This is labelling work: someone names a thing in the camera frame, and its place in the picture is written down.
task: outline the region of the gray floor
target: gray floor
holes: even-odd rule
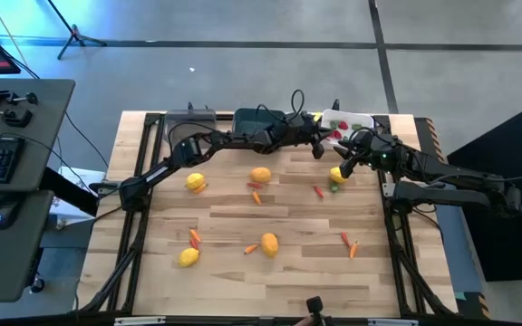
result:
[[[54,2],[83,33],[109,40],[375,42],[368,0]],[[522,44],[522,0],[378,0],[377,7],[386,43]],[[15,35],[66,36],[44,0],[0,0],[0,14]],[[123,110],[182,109],[187,101],[219,110],[259,102],[289,110],[291,92],[302,88],[307,109],[339,98],[342,110],[388,111],[376,50],[72,47],[57,61],[58,47],[21,49],[43,78],[76,80],[69,112],[105,156]],[[399,112],[432,118],[447,154],[522,111],[522,51],[388,51],[388,64]],[[102,128],[93,129],[98,121]],[[69,125],[61,137],[69,164],[104,168]],[[81,251],[51,252],[42,268],[50,288],[0,305],[0,317],[71,309]],[[67,259],[72,264],[54,263]],[[451,270],[457,259],[449,257]],[[522,321],[522,282],[482,287],[495,319]]]

